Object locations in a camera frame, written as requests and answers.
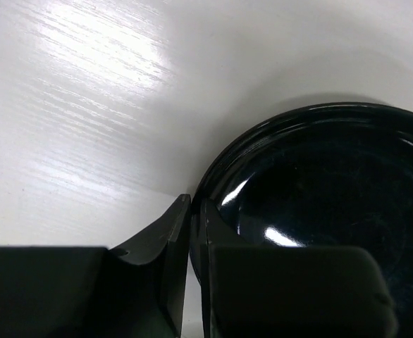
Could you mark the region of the black round plate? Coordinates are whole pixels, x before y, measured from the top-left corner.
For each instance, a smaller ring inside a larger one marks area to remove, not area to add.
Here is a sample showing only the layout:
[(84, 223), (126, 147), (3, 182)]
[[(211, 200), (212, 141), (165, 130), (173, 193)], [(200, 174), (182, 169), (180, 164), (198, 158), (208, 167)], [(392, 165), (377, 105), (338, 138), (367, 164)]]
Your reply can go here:
[(321, 104), (240, 135), (211, 164), (192, 201), (195, 272), (205, 199), (252, 244), (366, 249), (394, 298), (399, 335), (413, 337), (412, 112)]

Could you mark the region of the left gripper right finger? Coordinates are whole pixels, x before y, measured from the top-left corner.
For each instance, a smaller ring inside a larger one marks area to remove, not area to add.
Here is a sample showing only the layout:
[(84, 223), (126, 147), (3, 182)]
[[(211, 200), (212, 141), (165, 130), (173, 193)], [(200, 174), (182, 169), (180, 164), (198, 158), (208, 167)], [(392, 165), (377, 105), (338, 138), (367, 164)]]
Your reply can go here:
[(374, 258), (355, 246), (247, 243), (202, 202), (206, 337), (394, 337), (398, 323)]

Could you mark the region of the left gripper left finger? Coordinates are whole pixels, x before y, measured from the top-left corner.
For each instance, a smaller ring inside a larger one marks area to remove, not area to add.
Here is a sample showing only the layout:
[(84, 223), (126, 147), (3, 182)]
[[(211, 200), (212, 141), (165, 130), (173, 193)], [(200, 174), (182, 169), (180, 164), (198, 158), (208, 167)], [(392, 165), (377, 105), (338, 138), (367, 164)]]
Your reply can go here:
[(0, 246), (0, 337), (179, 337), (191, 200), (118, 246)]

